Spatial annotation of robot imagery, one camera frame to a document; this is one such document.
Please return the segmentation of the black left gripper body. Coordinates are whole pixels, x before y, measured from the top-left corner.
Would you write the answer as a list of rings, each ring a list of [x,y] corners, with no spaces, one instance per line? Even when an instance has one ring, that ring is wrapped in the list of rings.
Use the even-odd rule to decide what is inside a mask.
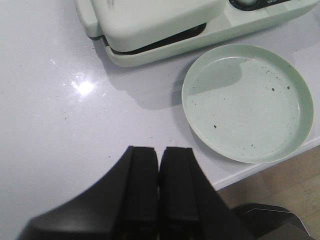
[[[275,205],[247,203],[232,209],[257,240],[311,240],[301,219]]]

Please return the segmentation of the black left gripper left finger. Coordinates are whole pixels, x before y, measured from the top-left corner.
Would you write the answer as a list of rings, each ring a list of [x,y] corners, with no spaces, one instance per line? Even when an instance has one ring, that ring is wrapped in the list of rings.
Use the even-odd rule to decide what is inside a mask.
[[[19,240],[155,240],[158,159],[151,147],[129,146],[94,185],[29,220]]]

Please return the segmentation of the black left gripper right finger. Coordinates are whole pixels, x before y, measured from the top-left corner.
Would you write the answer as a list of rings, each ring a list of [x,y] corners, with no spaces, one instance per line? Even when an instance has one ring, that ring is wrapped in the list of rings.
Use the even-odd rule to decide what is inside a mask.
[[[202,172],[191,148],[167,147],[159,170],[162,240],[238,240],[240,221]]]

